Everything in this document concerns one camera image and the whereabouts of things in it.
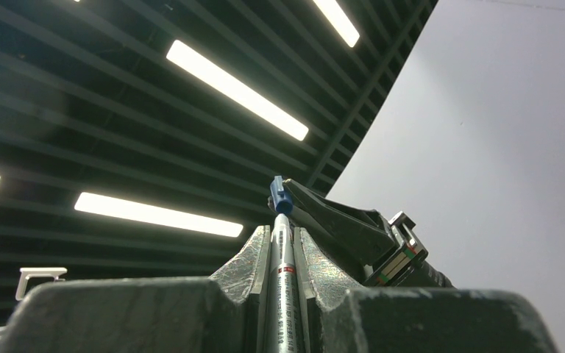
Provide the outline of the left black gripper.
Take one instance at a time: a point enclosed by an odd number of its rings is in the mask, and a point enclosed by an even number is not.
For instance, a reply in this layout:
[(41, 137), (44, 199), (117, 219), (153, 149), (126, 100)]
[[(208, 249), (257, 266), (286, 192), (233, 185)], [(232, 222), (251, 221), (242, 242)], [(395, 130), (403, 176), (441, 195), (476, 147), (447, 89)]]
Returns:
[(282, 183), (294, 203), (293, 223), (305, 228), (329, 260), (364, 286), (395, 286), (428, 256), (413, 231), (416, 223), (403, 211), (386, 229), (376, 211), (332, 202), (293, 179)]

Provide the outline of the white whiteboard marker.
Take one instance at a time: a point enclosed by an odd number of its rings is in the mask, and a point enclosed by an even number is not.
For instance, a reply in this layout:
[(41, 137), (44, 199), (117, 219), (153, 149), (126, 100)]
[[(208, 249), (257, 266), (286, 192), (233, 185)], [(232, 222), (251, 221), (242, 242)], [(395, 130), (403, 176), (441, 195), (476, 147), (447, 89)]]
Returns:
[(271, 233), (268, 308), (263, 350), (305, 351), (293, 231), (288, 217), (284, 214), (277, 215)]

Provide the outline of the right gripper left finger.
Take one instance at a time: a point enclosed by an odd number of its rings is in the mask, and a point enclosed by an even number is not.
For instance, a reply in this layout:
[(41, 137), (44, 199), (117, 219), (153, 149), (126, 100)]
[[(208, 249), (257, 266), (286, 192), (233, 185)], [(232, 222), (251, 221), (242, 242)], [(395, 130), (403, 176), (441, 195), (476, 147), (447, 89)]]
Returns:
[(1, 352), (257, 352), (268, 226), (208, 277), (91, 279), (31, 290)]

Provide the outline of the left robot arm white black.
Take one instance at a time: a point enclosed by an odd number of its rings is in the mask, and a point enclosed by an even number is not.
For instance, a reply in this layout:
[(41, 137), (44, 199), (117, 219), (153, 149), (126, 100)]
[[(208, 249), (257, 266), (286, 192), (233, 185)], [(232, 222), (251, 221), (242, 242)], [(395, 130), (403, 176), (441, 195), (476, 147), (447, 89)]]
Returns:
[(452, 283), (427, 261), (428, 251), (403, 211), (385, 218), (331, 201), (292, 179), (275, 179), (269, 206), (306, 229), (335, 265), (366, 287), (449, 288)]

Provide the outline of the blue marker cap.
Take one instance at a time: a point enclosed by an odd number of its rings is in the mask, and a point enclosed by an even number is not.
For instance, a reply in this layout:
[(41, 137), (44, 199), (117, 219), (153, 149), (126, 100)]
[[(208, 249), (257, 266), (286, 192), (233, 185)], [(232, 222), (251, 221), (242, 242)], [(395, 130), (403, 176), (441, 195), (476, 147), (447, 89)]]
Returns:
[(290, 215), (294, 208), (294, 203), (290, 194), (284, 186), (283, 177), (275, 176), (270, 183), (271, 208), (277, 214)]

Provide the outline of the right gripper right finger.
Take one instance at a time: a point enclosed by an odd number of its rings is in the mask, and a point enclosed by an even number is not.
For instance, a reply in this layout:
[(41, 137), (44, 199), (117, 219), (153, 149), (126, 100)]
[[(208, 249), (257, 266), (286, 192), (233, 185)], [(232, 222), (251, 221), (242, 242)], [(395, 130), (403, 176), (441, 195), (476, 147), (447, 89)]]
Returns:
[(309, 352), (556, 352), (539, 312), (503, 290), (360, 285), (296, 230)]

